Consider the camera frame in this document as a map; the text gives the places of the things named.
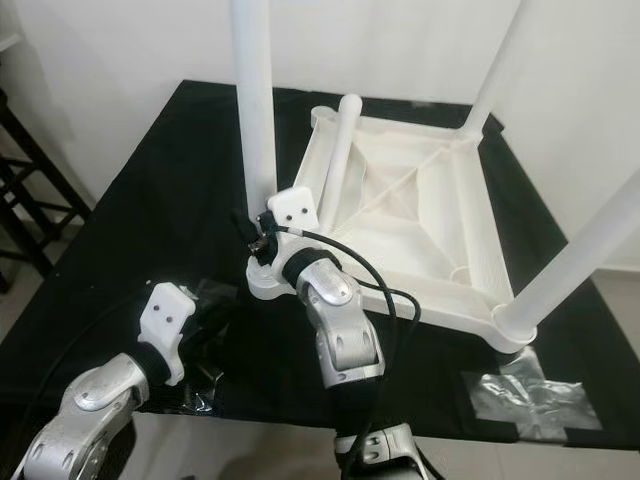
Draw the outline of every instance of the black cable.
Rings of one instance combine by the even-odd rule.
[[[341,480],[349,480],[351,467],[355,463],[356,456],[358,455],[358,453],[362,450],[362,447],[364,446],[364,443],[365,443],[365,440],[367,438],[367,435],[369,434],[371,426],[373,425],[373,420],[377,416],[377,411],[378,411],[378,409],[380,407],[382,399],[384,398],[385,383],[386,383],[387,379],[390,377],[391,372],[393,371],[392,367],[398,364],[398,359],[400,358],[400,355],[404,351],[404,349],[407,346],[407,343],[409,342],[413,332],[415,331],[416,326],[420,322],[420,317],[422,315],[422,310],[420,308],[420,303],[413,296],[409,295],[406,292],[403,292],[401,290],[390,289],[387,286],[387,284],[385,283],[385,281],[382,278],[382,276],[373,267],[373,265],[371,265],[359,253],[355,252],[354,250],[352,250],[351,248],[347,247],[346,245],[343,245],[342,243],[337,242],[337,241],[335,241],[335,240],[333,240],[331,238],[325,237],[324,235],[320,235],[320,234],[317,234],[317,233],[309,232],[309,231],[306,231],[306,230],[298,230],[298,229],[290,230],[287,227],[282,227],[282,226],[279,226],[279,225],[276,227],[276,230],[280,231],[280,232],[289,233],[291,235],[298,235],[298,236],[302,236],[302,237],[311,238],[313,240],[316,240],[316,241],[321,242],[321,243],[325,243],[325,244],[327,244],[327,245],[329,245],[331,247],[334,247],[334,248],[340,250],[341,252],[346,253],[351,258],[356,260],[360,265],[362,265],[365,268],[365,270],[367,270],[367,272],[369,272],[369,274],[375,279],[375,281],[378,283],[378,285],[374,285],[372,283],[368,283],[368,282],[365,282],[365,281],[362,281],[362,280],[356,280],[356,281],[360,285],[362,285],[363,287],[381,291],[382,294],[385,297],[386,302],[387,302],[387,308],[389,309],[389,317],[391,318],[391,321],[392,321],[392,329],[391,329],[392,338],[391,338],[391,341],[390,341],[390,344],[391,344],[391,347],[390,347],[391,355],[389,355],[390,358],[389,358],[389,361],[387,361],[387,368],[385,369],[385,374],[384,374],[384,377],[383,377],[383,380],[382,380],[382,384],[380,385],[380,388],[378,389],[378,393],[377,393],[377,397],[378,398],[376,398],[375,402],[373,403],[374,406],[371,409],[371,412],[369,413],[369,417],[367,419],[367,422],[365,422],[365,425],[363,426],[362,430],[358,433],[358,435],[356,435],[356,438],[355,438],[353,444],[351,445],[351,448],[349,449],[349,452],[347,453],[347,456],[345,458],[344,467],[342,468],[340,479]],[[398,323],[397,323],[398,319],[397,319],[395,303],[393,301],[392,295],[397,295],[397,296],[406,298],[407,300],[409,300],[413,304],[413,307],[414,307],[414,315],[413,315],[413,318],[411,319],[411,325],[409,327],[409,331],[407,332],[407,335],[405,336],[405,338],[404,338],[404,340],[402,342],[402,346],[400,348],[398,348]],[[427,466],[428,469],[433,468],[431,463],[429,463],[428,460],[426,460],[426,457],[424,458],[423,461],[426,462],[425,465]],[[434,471],[432,472],[432,474],[434,476],[436,476],[437,480],[443,478],[442,475],[440,475],[440,473],[437,470],[435,470],[435,469],[433,469],[433,470]]]
[[[380,290],[380,288],[377,285],[374,285],[372,283],[364,282],[357,278],[356,278],[356,281],[363,287],[370,288],[372,290]],[[403,292],[402,290],[394,290],[393,288],[389,289],[389,291],[391,292],[392,295],[404,297],[407,300],[409,300],[413,304],[413,308],[414,308],[414,314],[413,314],[413,318],[411,319],[409,330],[407,331],[407,335],[404,337],[402,345],[400,345],[398,352],[396,354],[395,364],[398,365],[399,357],[401,353],[405,351],[405,348],[407,347],[409,341],[411,340],[411,336],[413,335],[415,328],[420,323],[420,317],[422,316],[422,309],[420,308],[420,303],[418,302],[418,300],[416,300],[415,297],[409,295],[407,292]],[[416,444],[416,449],[418,450],[418,454],[420,455],[420,459],[422,460],[422,463],[424,463],[424,466],[429,471],[429,473],[433,475],[434,480],[445,480],[444,476],[436,469],[436,467],[433,466],[433,464],[429,461],[429,459],[426,457],[424,452],[420,449],[420,447],[417,444]]]
[[[127,295],[126,297],[120,299],[116,303],[113,303],[109,307],[102,310],[91,322],[85,325],[84,328],[80,330],[80,332],[78,332],[78,334],[67,344],[67,346],[60,353],[60,355],[58,355],[58,357],[49,367],[49,370],[47,370],[47,373],[45,374],[45,376],[40,381],[40,384],[38,385],[35,395],[27,405],[25,413],[22,416],[20,426],[18,427],[17,435],[15,437],[16,441],[14,442],[13,447],[11,449],[11,453],[8,456],[9,462],[11,462],[11,460],[13,459],[13,456],[16,453],[16,449],[20,446],[20,438],[22,438],[22,435],[24,434],[29,417],[31,417],[33,409],[35,408],[36,404],[40,400],[40,397],[42,397],[42,394],[47,388],[47,384],[49,383],[49,380],[51,380],[51,377],[53,377],[53,374],[56,372],[58,367],[60,367],[63,360],[69,354],[69,352],[73,349],[73,347],[82,339],[82,337],[84,337],[87,333],[93,330],[103,320],[105,320],[106,318],[109,318],[110,315],[113,314],[117,309],[132,302],[138,297],[141,297],[143,295],[148,295],[149,294],[148,290],[149,290],[149,287],[143,287],[141,291]]]
[[[418,450],[418,455],[420,455],[420,460],[422,460],[422,463],[424,463],[424,466],[427,468],[427,470],[429,470],[429,473],[431,475],[433,475],[434,480],[446,480],[444,478],[444,475],[442,475],[437,469],[436,467],[433,466],[433,464],[429,461],[429,459],[425,456],[425,454],[422,452],[422,450],[420,450],[420,447],[418,446],[418,444],[416,443],[416,449]]]
[[[362,285],[365,288],[370,288],[371,290],[380,291],[380,287],[378,287],[378,285],[374,285],[373,283],[365,282],[364,280],[360,280],[358,278],[356,278],[355,280],[356,280],[356,282],[358,282],[360,285]],[[411,336],[413,335],[413,332],[415,331],[416,327],[420,323],[420,318],[422,317],[422,309],[420,308],[420,302],[418,302],[418,300],[416,300],[415,297],[413,297],[412,295],[409,295],[407,292],[403,292],[402,290],[395,290],[393,288],[390,288],[389,292],[391,293],[391,295],[396,295],[398,297],[403,297],[403,298],[406,298],[407,300],[409,300],[411,302],[411,304],[413,305],[413,311],[414,311],[413,318],[411,319],[411,324],[409,325],[409,330],[407,331],[407,335],[404,337],[404,339],[402,341],[402,344],[400,345],[400,347],[396,351],[396,358],[394,359],[394,363],[397,365],[398,358],[400,357],[402,352],[404,352],[404,349],[407,346],[407,344],[409,343],[409,340],[411,339]]]

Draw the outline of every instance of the white wall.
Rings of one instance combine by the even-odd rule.
[[[496,110],[571,238],[640,168],[640,2],[541,3],[517,80]],[[640,271],[640,232],[607,266]]]
[[[629,153],[639,8],[632,0],[539,1],[536,35],[497,112],[571,236],[640,165]],[[180,80],[233,82],[227,2],[0,0],[0,30],[11,26],[26,39],[3,56],[0,84],[63,170],[99,198]],[[517,6],[271,3],[276,85],[467,103]],[[599,135],[591,111],[601,116]],[[611,263],[640,270],[640,236]]]

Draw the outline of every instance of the duct tape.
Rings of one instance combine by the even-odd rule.
[[[532,347],[500,367],[500,374],[464,372],[481,420],[516,424],[521,440],[566,443],[565,428],[601,430],[582,383],[547,380]]]
[[[220,381],[224,378],[224,372],[218,370],[215,375],[210,376],[206,372],[210,383],[191,385],[184,387],[182,409],[180,413],[188,412],[191,415],[215,415],[216,393]]]

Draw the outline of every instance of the white cylindrical rod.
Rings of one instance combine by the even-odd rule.
[[[333,229],[336,220],[349,150],[351,150],[353,134],[361,111],[362,99],[358,95],[350,93],[340,100],[336,139],[320,200],[320,228],[325,233]]]
[[[502,39],[498,53],[496,53],[489,72],[482,82],[478,97],[460,129],[461,134],[475,138],[482,137],[482,127],[495,106],[509,70],[513,68],[512,58],[520,50],[520,39],[526,30],[526,22],[529,19],[533,3],[534,0],[520,0],[520,5],[518,5],[509,29]]]
[[[230,0],[249,218],[277,192],[269,0]]]
[[[638,170],[576,237],[508,305],[495,312],[498,326],[515,339],[533,329],[640,226]]]

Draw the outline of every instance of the black tablecloth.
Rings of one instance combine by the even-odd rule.
[[[311,108],[337,108],[339,98],[276,90],[280,188],[292,184],[303,157]],[[467,112],[466,106],[378,99],[365,100],[363,108],[368,116],[446,127],[460,126]],[[500,131],[495,120],[488,122],[480,153],[517,292],[566,241]],[[188,382],[156,389],[144,409],[332,426],[314,332],[301,305],[292,296],[260,302],[246,292],[248,252],[229,215],[244,203],[235,88],[185,81],[0,345],[2,403],[29,402],[74,334],[105,311],[108,319],[68,352],[38,404],[56,406],[75,376],[131,347],[145,303],[136,292],[148,280],[194,287],[211,278],[240,287],[242,309],[224,344],[234,375],[219,382],[210,409],[188,405],[196,389]],[[384,343],[388,322],[372,317]],[[640,365],[593,284],[585,282],[550,317],[535,341],[545,374],[582,382],[603,425],[601,431],[568,431],[568,443],[639,448]],[[475,418],[462,372],[498,372],[483,340],[420,325],[406,358],[392,398],[415,434],[518,440],[514,425]]]

